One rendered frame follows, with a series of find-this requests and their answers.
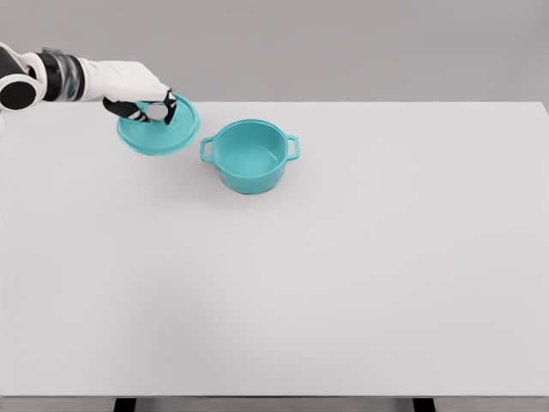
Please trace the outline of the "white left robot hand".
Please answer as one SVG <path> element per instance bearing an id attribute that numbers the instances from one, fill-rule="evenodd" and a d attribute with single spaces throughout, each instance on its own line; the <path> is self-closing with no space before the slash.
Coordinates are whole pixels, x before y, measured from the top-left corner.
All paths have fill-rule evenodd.
<path id="1" fill-rule="evenodd" d="M 104 108 L 135 122 L 163 121 L 169 125 L 177 110 L 172 90 L 144 64 L 104 61 L 109 87 L 103 97 Z"/>

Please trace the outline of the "teal pot lid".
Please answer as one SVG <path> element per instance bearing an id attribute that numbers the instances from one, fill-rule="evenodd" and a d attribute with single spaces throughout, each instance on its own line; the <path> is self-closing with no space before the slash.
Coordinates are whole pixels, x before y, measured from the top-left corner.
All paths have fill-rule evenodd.
<path id="1" fill-rule="evenodd" d="M 176 110 L 170 124 L 163 120 L 136 122 L 119 118 L 117 133 L 120 140 L 137 153 L 144 155 L 169 155 L 188 146 L 200 127 L 195 107 L 179 94 L 173 94 Z"/>

